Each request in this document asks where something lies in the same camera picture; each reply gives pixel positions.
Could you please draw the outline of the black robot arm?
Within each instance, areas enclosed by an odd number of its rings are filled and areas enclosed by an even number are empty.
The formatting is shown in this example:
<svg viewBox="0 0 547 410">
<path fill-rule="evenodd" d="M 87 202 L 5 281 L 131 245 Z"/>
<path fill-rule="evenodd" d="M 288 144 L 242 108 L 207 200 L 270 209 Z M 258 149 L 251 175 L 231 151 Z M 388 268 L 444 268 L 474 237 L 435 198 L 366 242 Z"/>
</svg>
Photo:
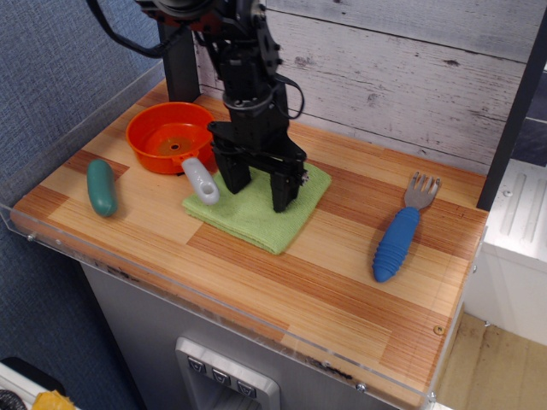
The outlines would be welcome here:
<svg viewBox="0 0 547 410">
<path fill-rule="evenodd" d="M 279 45 L 258 1 L 141 1 L 150 18 L 192 30 L 209 54 L 224 85 L 230 120 L 208 129 L 227 189 L 240 192 L 253 168 L 270 176 L 273 209 L 286 210 L 306 177 L 306 153 L 291 141 L 286 88 L 294 81 L 278 74 Z"/>
</svg>

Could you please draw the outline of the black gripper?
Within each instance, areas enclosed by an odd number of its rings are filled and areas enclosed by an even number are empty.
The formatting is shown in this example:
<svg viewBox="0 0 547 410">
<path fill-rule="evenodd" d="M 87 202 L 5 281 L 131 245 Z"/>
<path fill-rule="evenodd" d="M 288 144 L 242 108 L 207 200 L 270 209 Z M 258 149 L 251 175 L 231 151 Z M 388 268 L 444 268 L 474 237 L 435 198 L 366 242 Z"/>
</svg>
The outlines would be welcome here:
<svg viewBox="0 0 547 410">
<path fill-rule="evenodd" d="M 208 124 L 227 189 L 239 193 L 250 182 L 252 167 L 270 173 L 273 210 L 284 212 L 306 180 L 303 163 L 307 159 L 288 135 L 288 117 L 276 107 L 259 114 L 232 110 L 230 116 L 229 121 Z"/>
</svg>

